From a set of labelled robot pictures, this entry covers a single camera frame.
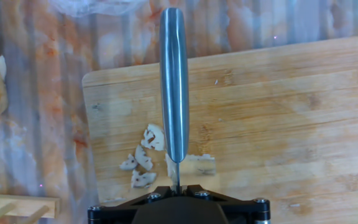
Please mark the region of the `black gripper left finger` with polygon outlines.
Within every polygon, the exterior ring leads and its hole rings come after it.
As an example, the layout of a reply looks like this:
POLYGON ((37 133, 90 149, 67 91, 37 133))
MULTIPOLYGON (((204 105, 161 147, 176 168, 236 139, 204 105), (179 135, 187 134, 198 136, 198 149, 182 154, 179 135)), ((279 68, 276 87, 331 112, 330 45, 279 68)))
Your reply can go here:
POLYGON ((177 196, 176 187, 157 187, 153 192, 117 206, 94 205, 88 208, 88 224, 111 223, 120 219, 133 219, 143 205, 177 196))

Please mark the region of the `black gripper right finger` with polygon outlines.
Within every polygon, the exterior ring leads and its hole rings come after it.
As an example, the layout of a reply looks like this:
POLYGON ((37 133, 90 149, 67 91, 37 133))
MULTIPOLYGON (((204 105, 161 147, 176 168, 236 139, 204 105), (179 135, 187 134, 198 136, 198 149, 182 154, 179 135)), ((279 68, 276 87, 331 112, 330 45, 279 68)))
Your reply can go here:
POLYGON ((182 186, 184 198, 180 213, 190 223, 270 223, 270 201, 263 197, 240 200, 204 189, 200 185, 182 186))

